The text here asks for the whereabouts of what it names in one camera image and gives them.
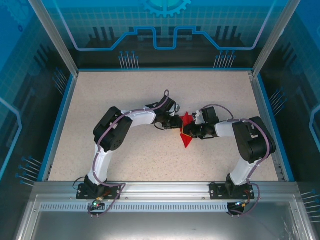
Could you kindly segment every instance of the black mounting bracket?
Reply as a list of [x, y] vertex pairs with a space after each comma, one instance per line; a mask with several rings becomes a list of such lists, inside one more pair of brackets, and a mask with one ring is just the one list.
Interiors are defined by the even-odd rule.
[[116, 196], [118, 195], [120, 189], [120, 186], [104, 186], [103, 192], [101, 195], [94, 194], [89, 188], [88, 185], [82, 183], [79, 184], [78, 190], [76, 193], [76, 199], [79, 200], [95, 200], [98, 197], [101, 197], [103, 195], [104, 200], [114, 200]]
[[233, 194], [232, 196], [230, 196], [225, 183], [212, 182], [209, 185], [210, 199], [211, 200], [247, 200], [248, 195], [244, 192], [245, 190], [249, 191], [251, 200], [255, 199], [254, 189], [251, 185], [244, 184], [240, 187], [243, 188], [241, 189], [241, 191], [239, 191], [237, 194]]

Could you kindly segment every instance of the gear logo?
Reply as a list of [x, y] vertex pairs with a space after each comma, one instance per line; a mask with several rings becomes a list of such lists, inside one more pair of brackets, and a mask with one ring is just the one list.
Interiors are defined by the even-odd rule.
[[0, 7], [5, 6], [13, 19], [23, 25], [29, 17], [28, 0], [0, 0]]
[[173, 17], [175, 14], [180, 14], [181, 10], [187, 9], [187, 4], [191, 4], [191, 0], [141, 0], [141, 2], [144, 10], [164, 18], [168, 15]]

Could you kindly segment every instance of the robotic arm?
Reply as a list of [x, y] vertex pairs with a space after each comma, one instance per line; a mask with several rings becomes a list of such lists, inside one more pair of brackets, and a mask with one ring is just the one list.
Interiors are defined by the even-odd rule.
[[[94, 165], [95, 172], [91, 168], [85, 177], [81, 189], [83, 192], [81, 195], [85, 197], [78, 197], [79, 194], [77, 194], [77, 198], [96, 199], [100, 196], [106, 196], [108, 191], [112, 191], [112, 187], [106, 188], [101, 182], [107, 181], [112, 155], [124, 142], [130, 128], [156, 123], [161, 123], [164, 129], [182, 128], [183, 121], [176, 114], [179, 110], [180, 106], [168, 96], [164, 96], [160, 102], [146, 105], [142, 110], [128, 112], [116, 107], [110, 108], [93, 131], [97, 156]], [[244, 192], [252, 189], [248, 185], [248, 179], [261, 158], [267, 153], [266, 139], [268, 140], [269, 154], [276, 151], [275, 142], [263, 121], [260, 117], [234, 120], [233, 116], [231, 120], [220, 121], [214, 107], [201, 109], [192, 115], [193, 121], [183, 127], [182, 132], [185, 135], [201, 140], [234, 137], [240, 153], [239, 161], [235, 169], [227, 175], [225, 184], [223, 186], [215, 183], [210, 185], [211, 199], [244, 199]], [[105, 135], [111, 125], [114, 125], [113, 128]], [[255, 125], [261, 128], [266, 138]], [[100, 142], [100, 151], [98, 152], [98, 143], [102, 136], [104, 137]]]
[[242, 199], [244, 191], [250, 190], [248, 179], [259, 161], [267, 154], [267, 143], [262, 133], [250, 122], [257, 124], [267, 137], [269, 155], [276, 151], [276, 144], [260, 117], [246, 120], [219, 121], [214, 107], [197, 111], [194, 121], [183, 128], [183, 133], [202, 140], [233, 137], [240, 153], [235, 169], [227, 175], [224, 187], [213, 184], [211, 199], [225, 197]]
[[96, 177], [94, 176], [94, 170], [91, 167], [90, 172], [84, 179], [84, 187], [86, 189], [85, 191], [82, 191], [93, 198], [100, 197], [106, 192], [106, 188], [100, 184], [97, 178], [104, 183], [107, 181], [107, 172], [112, 155], [124, 142], [129, 129], [140, 125], [151, 125], [156, 123], [161, 123], [164, 129], [177, 129], [183, 126], [183, 121], [176, 115], [180, 110], [180, 106], [171, 98], [168, 97], [168, 99], [166, 99], [167, 97], [164, 96], [160, 102], [146, 105], [141, 111], [130, 112], [119, 120], [102, 139], [100, 143], [100, 152], [98, 153], [99, 139], [116, 119], [128, 113], [128, 111], [119, 110], [115, 106], [108, 110], [93, 131], [95, 154], [98, 153], [95, 161]]

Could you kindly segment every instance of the beige work surface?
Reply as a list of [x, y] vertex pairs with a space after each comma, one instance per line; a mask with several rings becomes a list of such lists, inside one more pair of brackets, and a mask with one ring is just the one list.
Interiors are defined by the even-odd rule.
[[[112, 106], [133, 110], [158, 102], [165, 89], [180, 106], [179, 115], [208, 104], [227, 107], [235, 118], [259, 116], [247, 72], [81, 72], [75, 87], [50, 181], [74, 181], [93, 163], [93, 130]], [[216, 107], [220, 121], [229, 114]], [[153, 125], [130, 129], [113, 154], [108, 181], [224, 181], [239, 159], [236, 140], [193, 139], [188, 148], [180, 130], [161, 131]], [[269, 157], [252, 176], [254, 181], [277, 181]]]

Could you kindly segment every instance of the red triangular object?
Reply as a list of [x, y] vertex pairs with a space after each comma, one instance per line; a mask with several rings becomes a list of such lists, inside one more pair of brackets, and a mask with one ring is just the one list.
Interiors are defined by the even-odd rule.
[[[186, 125], [190, 124], [190, 123], [194, 120], [194, 118], [192, 117], [192, 115], [189, 115], [188, 112], [186, 112], [185, 115], [184, 115], [184, 116], [181, 116], [180, 118], [181, 118], [182, 121], [183, 121], [183, 126], [186, 126]], [[180, 133], [181, 133], [180, 136], [181, 136], [181, 138], [182, 138], [184, 147], [187, 148], [188, 145], [191, 143], [191, 141], [192, 141], [193, 138], [190, 137], [190, 136], [188, 136], [188, 135], [183, 134], [182, 131], [183, 131], [183, 129], [180, 128]]]

